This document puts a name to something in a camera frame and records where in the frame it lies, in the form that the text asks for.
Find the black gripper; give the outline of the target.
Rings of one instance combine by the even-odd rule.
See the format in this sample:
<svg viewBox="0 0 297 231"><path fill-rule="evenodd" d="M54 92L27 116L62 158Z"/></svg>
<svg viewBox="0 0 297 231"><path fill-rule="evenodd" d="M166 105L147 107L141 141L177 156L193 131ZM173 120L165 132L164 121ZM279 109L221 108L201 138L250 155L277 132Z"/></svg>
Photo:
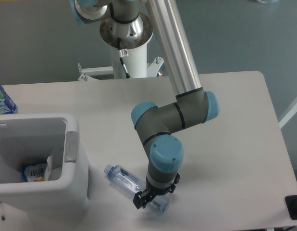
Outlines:
<svg viewBox="0 0 297 231"><path fill-rule="evenodd" d="M146 176L146 188L144 191L137 192L133 198L133 203L137 209L145 208L150 200L156 196L173 193L176 184L180 181L180 174L176 173L175 177L167 182L156 181L149 173Z"/></svg>

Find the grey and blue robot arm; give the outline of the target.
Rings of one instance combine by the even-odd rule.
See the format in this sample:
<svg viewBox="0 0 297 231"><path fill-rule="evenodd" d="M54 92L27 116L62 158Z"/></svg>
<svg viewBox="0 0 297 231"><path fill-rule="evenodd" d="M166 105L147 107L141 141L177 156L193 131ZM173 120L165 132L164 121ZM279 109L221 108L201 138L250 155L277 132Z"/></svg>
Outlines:
<svg viewBox="0 0 297 231"><path fill-rule="evenodd" d="M72 0L80 25L100 22L116 79L157 87L131 112L134 129L148 158L144 189L133 198L144 208L173 193L180 180L184 148L174 136L219 114L219 103L205 91L174 0Z"/></svg>

